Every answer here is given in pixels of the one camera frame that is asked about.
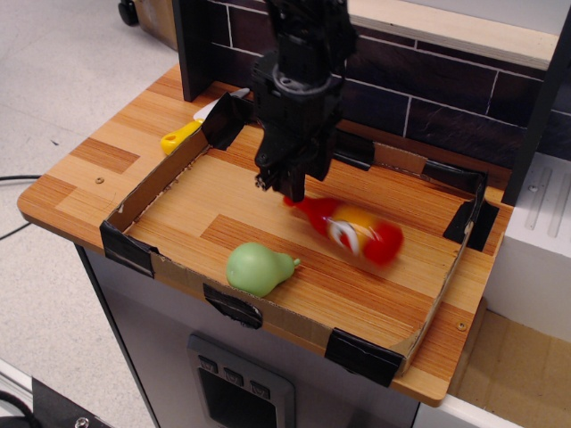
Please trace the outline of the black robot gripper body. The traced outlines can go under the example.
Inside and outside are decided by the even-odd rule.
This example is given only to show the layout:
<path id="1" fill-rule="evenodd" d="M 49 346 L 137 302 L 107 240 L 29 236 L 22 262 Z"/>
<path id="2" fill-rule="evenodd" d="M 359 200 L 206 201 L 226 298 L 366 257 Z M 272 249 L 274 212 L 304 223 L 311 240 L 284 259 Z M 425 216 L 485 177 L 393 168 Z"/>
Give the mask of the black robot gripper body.
<path id="1" fill-rule="evenodd" d="M 253 109 L 263 128 L 254 157 L 259 188 L 276 192 L 277 166 L 282 163 L 301 164 L 308 176 L 312 139 L 341 119 L 342 86 L 327 62 L 309 56 L 287 58 L 270 52 L 255 63 Z"/>

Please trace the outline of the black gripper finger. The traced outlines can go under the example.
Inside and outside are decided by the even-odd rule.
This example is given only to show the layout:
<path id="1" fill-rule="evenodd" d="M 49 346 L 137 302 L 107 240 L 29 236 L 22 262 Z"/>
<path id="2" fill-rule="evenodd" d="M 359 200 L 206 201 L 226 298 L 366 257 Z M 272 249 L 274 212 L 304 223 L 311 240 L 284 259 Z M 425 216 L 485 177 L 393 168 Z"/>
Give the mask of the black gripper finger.
<path id="1" fill-rule="evenodd" d="M 336 128 L 322 130 L 310 145 L 310 162 L 306 174 L 323 181 L 328 174 L 335 151 Z"/>
<path id="2" fill-rule="evenodd" d="M 305 196 L 305 172 L 301 164 L 282 163 L 277 166 L 275 190 L 292 202 L 300 202 Z"/>

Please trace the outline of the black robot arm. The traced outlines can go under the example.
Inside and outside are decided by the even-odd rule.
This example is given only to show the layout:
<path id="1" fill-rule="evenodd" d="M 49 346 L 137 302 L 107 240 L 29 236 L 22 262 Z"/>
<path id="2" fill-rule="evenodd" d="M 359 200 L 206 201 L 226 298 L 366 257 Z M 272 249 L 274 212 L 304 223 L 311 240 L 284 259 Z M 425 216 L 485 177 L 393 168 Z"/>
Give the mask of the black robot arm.
<path id="1" fill-rule="evenodd" d="M 267 10 L 277 46 L 252 69 L 263 128 L 256 184 L 300 202 L 306 177 L 322 181 L 329 171 L 358 36 L 345 1 L 269 1 Z"/>

